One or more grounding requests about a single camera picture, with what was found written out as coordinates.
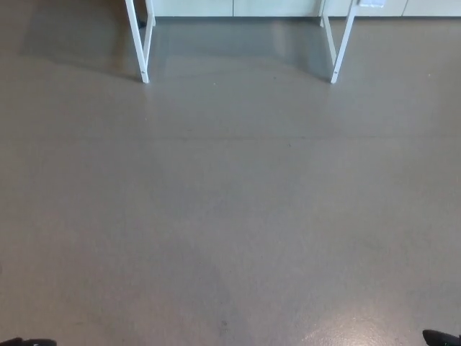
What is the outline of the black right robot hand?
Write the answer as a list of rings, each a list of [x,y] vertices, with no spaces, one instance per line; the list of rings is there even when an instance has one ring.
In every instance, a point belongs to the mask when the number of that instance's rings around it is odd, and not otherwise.
[[[460,346],[460,336],[447,334],[433,329],[425,329],[422,332],[424,341],[428,346]]]

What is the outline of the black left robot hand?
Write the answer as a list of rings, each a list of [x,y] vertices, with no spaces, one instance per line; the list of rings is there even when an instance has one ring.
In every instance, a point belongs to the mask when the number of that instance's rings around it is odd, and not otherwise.
[[[0,342],[0,346],[56,346],[57,342],[52,339],[23,339],[15,337]]]

